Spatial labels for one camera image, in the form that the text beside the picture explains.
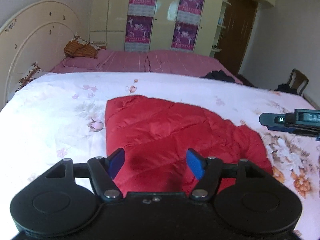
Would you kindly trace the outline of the red puffer jacket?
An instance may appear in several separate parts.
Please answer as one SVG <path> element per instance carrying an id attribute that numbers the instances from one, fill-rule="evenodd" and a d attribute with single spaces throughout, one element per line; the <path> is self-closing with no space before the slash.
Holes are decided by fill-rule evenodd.
<path id="1" fill-rule="evenodd" d="M 198 106 L 141 95 L 114 98 L 106 104 L 105 126 L 107 153 L 125 152 L 114 180 L 122 193 L 191 193 L 197 179 L 186 163 L 190 148 L 229 164 L 247 159 L 272 172 L 257 132 Z"/>

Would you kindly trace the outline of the black bag on chair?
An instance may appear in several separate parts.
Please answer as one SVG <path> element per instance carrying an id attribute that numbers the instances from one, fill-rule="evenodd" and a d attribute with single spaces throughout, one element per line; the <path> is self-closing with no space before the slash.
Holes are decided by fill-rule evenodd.
<path id="1" fill-rule="evenodd" d="M 294 94 L 297 95 L 297 90 L 294 88 L 291 88 L 290 85 L 288 85 L 287 83 L 282 83 L 278 86 L 277 89 L 275 89 L 275 91 L 278 92 L 284 92 L 284 93 L 289 93 L 289 94 Z"/>

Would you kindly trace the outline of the wooden chair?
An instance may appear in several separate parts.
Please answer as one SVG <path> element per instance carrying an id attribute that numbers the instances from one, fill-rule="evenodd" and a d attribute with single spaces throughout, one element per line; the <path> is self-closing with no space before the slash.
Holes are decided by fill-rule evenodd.
<path id="1" fill-rule="evenodd" d="M 298 95 L 302 95 L 309 84 L 308 77 L 297 69 L 293 69 L 287 82 L 291 89 L 295 89 Z"/>

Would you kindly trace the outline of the white floral bed sheet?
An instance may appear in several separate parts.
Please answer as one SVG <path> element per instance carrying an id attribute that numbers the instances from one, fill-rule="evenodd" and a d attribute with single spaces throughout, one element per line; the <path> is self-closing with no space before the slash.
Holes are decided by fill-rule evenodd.
<path id="1" fill-rule="evenodd" d="M 63 158 L 105 156 L 108 100 L 143 95 L 210 110 L 262 137 L 274 176 L 299 195 L 296 233 L 319 239 L 319 142 L 259 123 L 262 113 L 310 108 L 300 96 L 237 83 L 155 73 L 46 74 L 18 91 L 1 111 L 1 239 L 18 233 L 9 206 L 21 189 Z"/>

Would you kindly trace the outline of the black garment on bed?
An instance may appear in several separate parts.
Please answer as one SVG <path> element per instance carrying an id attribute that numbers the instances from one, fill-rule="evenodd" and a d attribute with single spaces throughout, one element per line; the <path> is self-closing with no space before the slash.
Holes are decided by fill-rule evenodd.
<path id="1" fill-rule="evenodd" d="M 202 78 L 235 83 L 235 79 L 231 76 L 228 76 L 222 70 L 209 72 L 205 76 L 202 76 Z"/>

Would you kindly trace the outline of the pink plaid bed cover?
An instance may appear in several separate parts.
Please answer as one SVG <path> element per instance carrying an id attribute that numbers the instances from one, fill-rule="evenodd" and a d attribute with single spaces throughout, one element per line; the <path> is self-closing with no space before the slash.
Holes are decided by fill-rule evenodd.
<path id="1" fill-rule="evenodd" d="M 217 59 L 181 51 L 154 50 L 147 53 L 101 49 L 95 58 L 66 57 L 52 70 L 73 72 L 146 72 L 204 77 L 211 72 L 222 73 L 235 83 L 242 82 Z"/>

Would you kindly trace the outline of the orange brown pillow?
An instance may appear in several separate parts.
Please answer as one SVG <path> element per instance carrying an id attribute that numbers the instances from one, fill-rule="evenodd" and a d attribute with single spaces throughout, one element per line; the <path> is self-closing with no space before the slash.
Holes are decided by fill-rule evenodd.
<path id="1" fill-rule="evenodd" d="M 89 57 L 96 58 L 100 47 L 82 39 L 80 36 L 74 36 L 64 48 L 64 53 L 68 57 Z"/>

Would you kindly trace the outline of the lower left purple poster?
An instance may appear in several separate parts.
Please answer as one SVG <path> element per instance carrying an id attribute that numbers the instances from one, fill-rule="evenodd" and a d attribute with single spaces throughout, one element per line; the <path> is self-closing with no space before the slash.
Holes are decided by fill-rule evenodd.
<path id="1" fill-rule="evenodd" d="M 153 17 L 129 15 L 127 17 L 124 50 L 146 53 L 150 49 Z"/>

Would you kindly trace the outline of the lower right purple poster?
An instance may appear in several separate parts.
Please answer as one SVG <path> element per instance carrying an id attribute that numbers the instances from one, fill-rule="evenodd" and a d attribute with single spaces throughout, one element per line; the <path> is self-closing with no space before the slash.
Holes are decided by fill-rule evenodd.
<path id="1" fill-rule="evenodd" d="M 172 38 L 171 49 L 185 52 L 194 51 L 198 28 L 198 25 L 177 21 Z"/>

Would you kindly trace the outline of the brown wooden door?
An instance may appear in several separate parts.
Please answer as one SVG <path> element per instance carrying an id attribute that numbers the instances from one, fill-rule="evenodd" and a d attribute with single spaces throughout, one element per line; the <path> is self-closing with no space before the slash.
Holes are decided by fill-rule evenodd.
<path id="1" fill-rule="evenodd" d="M 221 30 L 217 47 L 221 50 L 214 57 L 236 76 L 247 49 L 258 3 L 254 0 L 228 0 L 225 10 L 224 29 Z"/>

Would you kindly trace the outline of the corner shelf unit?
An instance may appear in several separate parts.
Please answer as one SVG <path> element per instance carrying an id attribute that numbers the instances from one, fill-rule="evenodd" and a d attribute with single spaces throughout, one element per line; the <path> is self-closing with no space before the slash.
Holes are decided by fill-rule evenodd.
<path id="1" fill-rule="evenodd" d="M 210 52 L 210 57 L 215 57 L 222 50 L 219 47 L 219 40 L 221 38 L 223 31 L 226 29 L 226 26 L 223 23 L 225 19 L 226 9 L 231 6 L 232 4 L 228 0 L 222 0 L 220 16 L 217 22 L 217 29 L 214 37 L 214 43 Z"/>

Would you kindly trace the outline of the cream arched headboard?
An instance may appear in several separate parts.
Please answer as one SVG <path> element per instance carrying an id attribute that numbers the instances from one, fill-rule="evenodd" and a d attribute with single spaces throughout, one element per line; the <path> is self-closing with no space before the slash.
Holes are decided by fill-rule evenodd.
<path id="1" fill-rule="evenodd" d="M 1 26 L 1 106 L 32 64 L 45 72 L 55 67 L 76 34 L 84 34 L 78 16 L 55 0 L 33 3 L 9 18 Z"/>

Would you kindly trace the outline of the cream wardrobe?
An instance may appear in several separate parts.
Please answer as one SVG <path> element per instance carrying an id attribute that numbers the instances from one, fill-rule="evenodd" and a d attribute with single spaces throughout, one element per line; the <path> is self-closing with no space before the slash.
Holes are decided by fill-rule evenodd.
<path id="1" fill-rule="evenodd" d="M 276 0 L 255 0 L 275 5 Z M 180 0 L 156 0 L 150 36 L 150 50 L 171 50 Z M 204 0 L 194 53 L 211 52 L 222 0 Z M 129 0 L 92 0 L 89 38 L 113 50 L 124 50 Z"/>

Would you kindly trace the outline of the upper right purple poster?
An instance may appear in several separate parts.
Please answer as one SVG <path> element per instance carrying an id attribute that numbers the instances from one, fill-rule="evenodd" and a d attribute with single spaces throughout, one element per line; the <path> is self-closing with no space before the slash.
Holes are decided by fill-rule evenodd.
<path id="1" fill-rule="evenodd" d="M 177 22 L 199 25 L 204 0 L 180 0 L 177 11 Z"/>

